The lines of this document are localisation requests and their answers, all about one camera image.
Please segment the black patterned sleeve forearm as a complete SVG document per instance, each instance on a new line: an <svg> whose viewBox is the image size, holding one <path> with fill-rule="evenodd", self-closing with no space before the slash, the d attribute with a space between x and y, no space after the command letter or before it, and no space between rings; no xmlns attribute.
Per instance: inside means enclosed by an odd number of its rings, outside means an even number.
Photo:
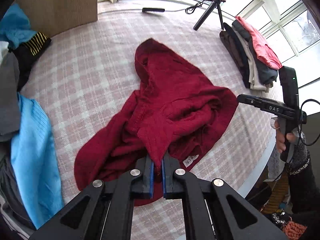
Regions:
<svg viewBox="0 0 320 240"><path fill-rule="evenodd" d="M312 171L309 150L303 143L295 146L286 169L294 214L319 214L319 189Z"/></svg>

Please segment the person right hand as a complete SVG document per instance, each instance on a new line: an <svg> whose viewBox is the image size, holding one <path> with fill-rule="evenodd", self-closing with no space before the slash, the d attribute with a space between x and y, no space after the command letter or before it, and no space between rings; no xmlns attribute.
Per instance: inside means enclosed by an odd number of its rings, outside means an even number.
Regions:
<svg viewBox="0 0 320 240"><path fill-rule="evenodd" d="M286 150L285 140L294 143L296 142L297 137L293 133L287 133L287 135L283 135L280 131L280 126L278 120L274 122L274 127L276 129L276 148L279 153L282 153Z"/></svg>

